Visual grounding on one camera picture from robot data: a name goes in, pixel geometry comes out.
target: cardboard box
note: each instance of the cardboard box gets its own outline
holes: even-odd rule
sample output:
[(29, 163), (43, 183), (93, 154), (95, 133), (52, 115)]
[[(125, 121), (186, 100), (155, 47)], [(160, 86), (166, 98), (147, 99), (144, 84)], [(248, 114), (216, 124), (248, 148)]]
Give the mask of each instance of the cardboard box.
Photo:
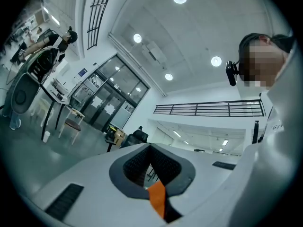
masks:
[(116, 146), (121, 146), (122, 141), (124, 140), (125, 133), (122, 130), (117, 130), (115, 132), (115, 139), (114, 143), (116, 143)]

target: ceiling vent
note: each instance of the ceiling vent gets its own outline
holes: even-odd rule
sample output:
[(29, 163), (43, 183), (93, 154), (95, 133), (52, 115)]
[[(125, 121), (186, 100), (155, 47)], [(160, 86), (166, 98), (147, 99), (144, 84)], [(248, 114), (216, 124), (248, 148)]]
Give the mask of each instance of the ceiling vent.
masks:
[(153, 66), (160, 66), (167, 60), (154, 41), (150, 42), (147, 46), (142, 45), (142, 54)]

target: gray floor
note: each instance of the gray floor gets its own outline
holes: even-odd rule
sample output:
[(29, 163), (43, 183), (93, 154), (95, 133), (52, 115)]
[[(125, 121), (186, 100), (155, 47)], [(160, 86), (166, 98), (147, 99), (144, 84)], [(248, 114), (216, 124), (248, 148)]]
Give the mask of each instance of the gray floor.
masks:
[(54, 116), (46, 127), (51, 133), (47, 143), (41, 141), (42, 114), (30, 117), (30, 113), (26, 112), (21, 116), (21, 127), (14, 131), (9, 128), (9, 119), (0, 116), (1, 158), (18, 192), (29, 198), (77, 162), (107, 151), (108, 144), (103, 133), (85, 122), (81, 123), (81, 133), (73, 145), (71, 138), (74, 131), (69, 127), (65, 127), (59, 139), (59, 128), (68, 110), (63, 110), (55, 130), (58, 112), (59, 106), (55, 105)]

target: table leg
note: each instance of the table leg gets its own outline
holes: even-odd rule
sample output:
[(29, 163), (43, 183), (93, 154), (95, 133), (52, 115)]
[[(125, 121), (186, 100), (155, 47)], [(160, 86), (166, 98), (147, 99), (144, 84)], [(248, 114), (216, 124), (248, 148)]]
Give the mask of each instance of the table leg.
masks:
[(113, 144), (111, 144), (111, 143), (109, 144), (109, 146), (108, 146), (108, 148), (107, 148), (107, 152), (110, 152), (110, 149), (112, 148), (112, 145), (113, 145)]
[(57, 122), (56, 122), (56, 127), (55, 127), (55, 130), (57, 129), (57, 126), (58, 126), (58, 123), (59, 123), (59, 119), (60, 119), (60, 116), (61, 116), (61, 112), (62, 112), (62, 109), (64, 108), (64, 104), (61, 105), (61, 108), (60, 108), (60, 111), (59, 111), (59, 114), (58, 114), (58, 117), (57, 117)]
[(53, 108), (53, 105), (55, 104), (55, 101), (53, 100), (49, 109), (48, 109), (48, 112), (47, 112), (47, 115), (46, 115), (46, 119), (44, 120), (44, 124), (43, 124), (43, 129), (42, 129), (42, 136), (41, 136), (41, 140), (43, 140), (43, 136), (44, 136), (44, 133), (45, 133), (45, 129), (46, 129), (46, 124), (47, 124), (47, 121), (48, 121), (48, 118), (49, 118), (49, 115), (51, 114), (51, 111), (52, 111), (52, 108)]

